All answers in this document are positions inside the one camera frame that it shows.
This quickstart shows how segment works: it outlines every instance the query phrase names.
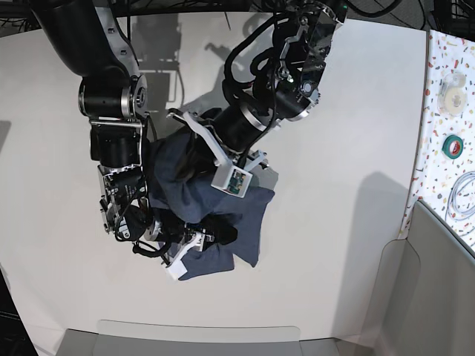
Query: gray panel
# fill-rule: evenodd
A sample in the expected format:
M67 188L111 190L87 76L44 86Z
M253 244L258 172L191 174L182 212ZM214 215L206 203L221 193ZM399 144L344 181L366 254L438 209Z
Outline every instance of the gray panel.
M372 356L373 349L357 345L355 343L349 343L344 340L339 340L336 343L339 356Z
M66 330L56 356L92 356L97 334Z
M384 319L379 355L473 355L474 256L420 202L414 207L408 241L420 258L419 279L412 293L407 285L417 264L408 248Z
M373 348L381 332L384 316L393 293L407 240L388 243L382 252L378 274L371 294L358 344Z
M340 356L335 339L305 340L300 347L303 356Z
M99 335L94 356L301 356L291 343L178 343Z

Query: cable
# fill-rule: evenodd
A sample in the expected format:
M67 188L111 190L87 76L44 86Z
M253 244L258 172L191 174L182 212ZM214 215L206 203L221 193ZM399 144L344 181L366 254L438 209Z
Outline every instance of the cable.
M147 119L148 119L148 124L150 125L150 128L151 128L151 133L154 136L154 141L157 141L158 135L157 135L157 130L155 129L154 121L151 119L150 115L147 116Z
M130 198L130 200L128 201L127 205L125 206L124 208L124 211L120 214L119 216L119 219L116 221L116 224L114 226L114 237L116 238L116 240L120 243L123 243L123 242L127 242L130 240L127 240L127 239L123 239L123 238L119 238L119 226L120 226L120 223L122 222L122 219L124 218L125 216L125 213L127 212L127 210L130 208L130 206L132 205L132 202L137 198L137 196L139 195L139 191L141 189L141 187L143 187L143 184L145 183L145 176L143 176L142 178L140 178L140 180L137 182L137 185L135 186L135 192L134 194L132 194L132 197Z
M374 0L374 2L376 4L378 4L381 9L384 9L384 5L382 3L380 3L378 0ZM405 24L406 26L408 26L409 28L413 28L414 30L416 29L413 25L411 24L408 24L406 21L402 21L399 17L397 17L396 15L393 15L392 13L389 13L388 14L389 16L391 16L393 19L395 19L396 21L399 21L401 22L402 24Z
M445 221L447 221L448 215L450 215L451 219L454 221L464 221L470 219L475 214L475 203L472 205L471 208L463 211L460 210L460 204L457 202L457 197L462 196L462 192L468 185L472 185L475 183L475 172L467 172L460 176L455 184L452 187L451 193L448 196L447 201L447 210L445 211ZM475 227L472 228L469 232L465 232L463 235L459 234L459 237L463 237L465 235L470 234Z
M417 0L417 1L419 2L419 6L421 7L421 10L422 10L422 21L423 21L423 22L422 22L422 26L419 28L419 30L424 30L425 23L426 23L427 19L426 19L426 17L425 17L425 11L424 11L424 8L423 8L423 6L422 6L421 0ZM378 0L374 0L374 2L375 2L376 4L378 4L378 5L381 7L381 9L384 9L384 5L383 5L381 2L379 2ZM392 17L393 19L395 19L396 21L399 21L399 22L401 22L402 24L405 24L405 25L408 26L409 28L413 28L414 30L416 30L416 28L415 28L413 25L408 24L406 21L401 20L401 19L400 19L399 17L397 17L396 15L394 15L394 14L392 14L392 13L388 13L388 15L391 16L391 17Z
M178 67L177 75L178 75L178 79L180 80L180 87L181 87L181 105L180 105L180 108L182 108L185 104L185 84L183 83L183 77L181 76L180 67Z
M419 2L419 6L421 7L421 11L422 11L422 26L419 29L424 30L425 22L427 21L427 18L425 17L425 10L424 10L424 6L422 5L421 0L417 0L417 1Z
M273 18L274 18L274 27L277 27L278 17L274 14ZM274 104L274 108L272 110L272 118L270 119L270 121L267 124L264 131L262 131L261 134L254 141L252 141L250 144L247 145L246 149L244 150L244 152L239 157L239 160L237 161L237 166L239 168L244 168L244 166L246 165L247 157L249 155L249 151L251 150L252 146L257 141L259 141L262 137L264 137L269 132L269 130L273 127L273 125L275 124L275 121L277 121L277 97L276 97L276 94L275 94L275 71L277 70L277 65L278 65L278 58L277 58L278 57L278 52L277 52L276 49L274 49L274 51L275 51L275 54L274 54L274 62L275 63L273 65L272 72L270 73L270 82L271 82L271 89L272 89L271 90L271 92L272 92L272 101L273 101L273 104Z
M153 0L149 0L147 5L143 7L143 9L146 9L148 6L150 6L150 4L153 2ZM192 5L196 5L196 4L208 4L208 1L190 1L189 0L185 0L185 1L182 1L182 2L177 2L175 4L172 4L170 6L167 6L167 7L161 7L162 9L171 9L175 6L183 6L183 7L189 7L189 6L192 6Z
M131 0L127 0L127 39L131 42Z
M248 89L252 86L251 82L239 82L234 78L232 74L232 63L236 59L236 57L241 53L244 49L246 49L260 34L262 34L267 28L272 26L274 23L278 23L281 20L288 19L289 16L285 13L281 13L279 15L275 14L271 18L267 19L261 26L259 26L250 36L245 38L240 44L238 44L231 53L226 58L224 62L224 80L223 80L223 91L225 93L226 100L229 102L230 105L233 104L235 100L235 96L247 102L250 106L255 108L259 114L261 115L268 115L269 109L267 106L259 102L256 98L249 95L248 93L244 92L243 89Z
M0 21L3 21L3 22L8 23L8 24L14 24L16 22L22 22L22 21L24 21L24 19L19 19L19 20L0 19Z
M254 6L256 6L256 8L257 8L259 11L261 11L262 13L265 12L262 7L260 7L259 5L256 4L255 1L253 1L252 4L253 4Z
M18 33L22 31L22 27L26 24L27 20L23 20L22 24L20 24L20 27L18 29Z
M389 4L383 10L376 11L375 13L367 13L366 11L363 11L359 7L354 5L350 0L343 0L343 1L355 13L359 14L360 16L367 17L369 19L375 19L376 17L381 17L383 15L387 15L388 13L390 13L391 11L396 9L402 2L402 0L394 0L391 4Z

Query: green tape roll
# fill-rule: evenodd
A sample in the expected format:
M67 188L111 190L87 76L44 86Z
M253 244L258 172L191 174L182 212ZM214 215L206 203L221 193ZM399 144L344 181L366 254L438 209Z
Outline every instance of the green tape roll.
M445 139L444 145L442 146L442 151L448 158L456 159L463 152L463 141L460 137L455 135L450 135Z

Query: black wire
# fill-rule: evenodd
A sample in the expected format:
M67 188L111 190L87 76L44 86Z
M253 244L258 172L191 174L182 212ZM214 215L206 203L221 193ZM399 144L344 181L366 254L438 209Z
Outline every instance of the black wire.
M157 141L158 135L157 135L157 130L155 129L154 121L151 119L150 115L147 116L147 119L148 119L148 124L150 125L150 128L151 128L151 133L154 136L154 141Z
M173 4L173 5L167 6L167 7L165 7L165 9L171 9L171 8L173 8L173 7L175 7L175 6L180 6L180 5L182 5L182 7L189 7L189 6L192 6L192 5L199 4L199 3L207 4L206 1L191 1L191 2L189 2L189 0L185 0L185 1L178 2L178 3L176 3L176 4Z
M120 243L123 243L123 242L126 242L126 241L129 241L130 240L127 240L127 239L123 239L123 238L119 238L119 226L120 226L120 223L122 222L122 219L124 218L125 216L125 213L127 212L127 210L130 208L130 206L132 205L132 202L137 198L137 196L139 195L139 191L141 189L141 187L143 187L143 184L145 183L145 176L142 177L139 182L137 182L137 185L135 186L135 192L134 194L132 194L132 197L130 198L130 200L127 202L127 205L125 206L124 208L124 211L120 214L119 216L119 219L116 221L116 225L114 226L114 237L116 238L117 241L119 241Z
M178 75L178 79L180 80L180 87L181 87L181 106L180 107L182 107L185 104L185 84L183 83L183 77L181 76L180 67L178 67L177 75Z
M391 4L389 4L386 8L380 11L376 11L375 13L367 13L366 11L363 11L356 5L354 5L350 0L343 0L345 4L348 5L348 7L353 10L355 13L359 14L360 16L367 17L369 19L374 19L376 17L381 17L383 15L387 15L394 9L396 9L402 2L402 0L394 0Z
M127 0L127 39L131 42L131 0Z
M272 26L274 23L279 22L283 19L288 19L288 15L281 13L279 15L275 14L273 17L267 19L261 26L259 26L250 36L245 38L240 44L238 44L231 53L226 58L224 62L224 80L223 80L223 90L228 95L225 95L226 100L228 102L230 100L234 101L234 97L236 96L239 100L247 102L253 108L258 110L259 114L267 115L269 109L259 102L256 98L249 95L248 93L244 92L243 89L250 88L252 86L251 82L239 82L234 78L232 74L232 63L236 59L236 57L241 53L244 49L246 49L260 34L262 34L267 28Z
M276 12L276 10L274 9L274 16L273 16L274 30L277 27L277 23L278 23L278 17L277 17L277 14L275 12ZM269 130L274 126L275 121L277 121L277 98L276 98L276 95L275 95L275 71L277 70L277 66L278 66L279 61L278 61L278 52L277 52L276 49L274 49L274 51L275 51L274 65L273 65L273 68L272 68L272 72L270 73L270 83L271 83L271 89L272 89L271 90L271 92L272 92L272 101L273 101L273 104L274 104L274 108L272 110L272 118L270 119L270 121L267 124L264 131L262 131L261 134L254 141L252 141L251 143L249 143L247 145L246 149L244 150L244 152L239 157L239 160L237 161L237 166L239 168L244 168L244 166L246 165L247 157L249 155L249 151L251 150L252 146L257 141L259 141L261 138L263 138L269 132Z
M384 9L384 5L383 5L382 3L380 3L378 0L374 0L374 2L375 2L376 4L378 4L378 5L381 7L381 9ZM389 13L388 15L391 16L393 19L395 19L395 20L401 22L402 24L405 24L405 25L408 26L409 28L416 29L413 25L408 24L408 23L405 22L405 21L402 21L399 17L397 17L396 15L393 15L392 13Z
M18 33L22 31L22 27L26 24L27 20L23 20L22 24L20 24L20 28L18 29Z
M8 23L8 24L14 24L16 22L22 22L24 21L25 19L19 19L19 20L10 20L10 19L0 19L0 21L3 21L5 23Z
M261 11L262 13L265 12L265 11L262 9L262 7L260 7L259 5L256 4L255 1L253 1L252 4L253 4L254 6L256 6L256 8L257 8L259 11Z
M421 7L421 11L422 11L422 26L419 28L419 30L424 30L424 27L425 27L425 23L427 21L426 17L425 17L425 11L424 11L424 8L422 6L422 3L421 3L421 0L417 0L419 2L419 6ZM374 2L376 4L378 4L381 9L384 9L384 5L382 3L380 3L378 0L374 0ZM406 26L408 26L409 28L413 28L414 30L416 30L416 28L411 25L411 24L408 24L406 21L403 21L401 20L399 17L397 17L396 15L392 14L392 13L388 13L389 16L391 16L393 19L395 19L396 21L399 21L401 22L402 24L405 24Z
M141 243L142 245L145 245L145 246L149 247L152 251L158 252L158 248L155 248L152 245L150 245L150 244L148 244L144 241L137 240L136 243L137 243L137 245L139 245Z
M421 0L417 0L419 2L419 6L421 7L421 12L422 12L422 26L419 28L420 30L424 30L425 23L427 22L427 18L425 17L425 10L424 6L422 5Z

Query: white cable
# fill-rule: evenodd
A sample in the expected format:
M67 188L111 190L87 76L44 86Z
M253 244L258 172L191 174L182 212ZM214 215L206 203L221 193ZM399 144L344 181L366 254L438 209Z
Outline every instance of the white cable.
M448 196L447 201L447 211L445 212L445 221L447 221L448 215L454 221L463 221L470 219L475 214L475 202L471 208L467 210L460 209L460 205L457 203L457 197L462 196L462 192L464 189L470 185L473 186L475 183L475 172L467 172L460 176L455 184L452 187L452 191ZM475 228L472 228L470 231L465 232L463 235L459 235L460 237L470 234Z

